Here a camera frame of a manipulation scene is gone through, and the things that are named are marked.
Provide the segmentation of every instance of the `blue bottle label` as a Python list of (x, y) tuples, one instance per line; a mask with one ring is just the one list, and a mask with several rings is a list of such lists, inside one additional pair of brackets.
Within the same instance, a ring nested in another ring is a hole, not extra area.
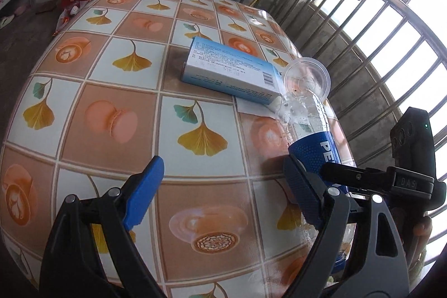
[[(289, 153), (303, 164), (307, 172), (317, 175), (320, 175), (321, 166), (326, 162), (341, 164), (334, 138), (330, 132), (318, 132), (297, 140), (289, 146)], [(333, 183), (324, 182), (327, 186), (333, 185)], [(346, 186), (338, 186), (338, 188), (344, 193), (348, 192)]]

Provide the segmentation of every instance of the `tile pattern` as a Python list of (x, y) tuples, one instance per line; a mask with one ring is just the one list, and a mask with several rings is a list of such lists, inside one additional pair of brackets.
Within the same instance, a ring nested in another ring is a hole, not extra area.
[[(196, 35), (279, 71), (299, 56), (265, 11), (230, 0), (92, 0), (33, 68), (0, 169), (1, 231), (33, 284), (64, 197), (122, 186), (155, 154), (166, 176), (133, 237), (169, 297), (276, 297), (290, 283), (307, 248), (281, 175), (287, 144), (274, 120), (180, 81)], [(353, 164), (325, 108), (341, 158)]]

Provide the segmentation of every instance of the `floor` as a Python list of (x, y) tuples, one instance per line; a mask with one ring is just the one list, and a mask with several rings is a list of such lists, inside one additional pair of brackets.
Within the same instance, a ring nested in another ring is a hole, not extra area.
[(34, 64), (51, 41), (60, 11), (35, 14), (33, 9), (0, 30), (0, 135)]
[[(0, 135), (4, 138), (9, 116), (34, 64), (51, 41), (60, 11), (39, 15), (33, 9), (0, 30)], [(36, 291), (0, 244), (2, 296), (33, 297)]]

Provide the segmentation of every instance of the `clear plastic cup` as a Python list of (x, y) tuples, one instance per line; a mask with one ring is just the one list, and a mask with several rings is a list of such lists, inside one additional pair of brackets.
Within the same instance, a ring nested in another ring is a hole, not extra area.
[(297, 58), (290, 62), (282, 73), (282, 79), (287, 92), (296, 94), (310, 90), (321, 102), (326, 100), (331, 89), (329, 72), (313, 58)]

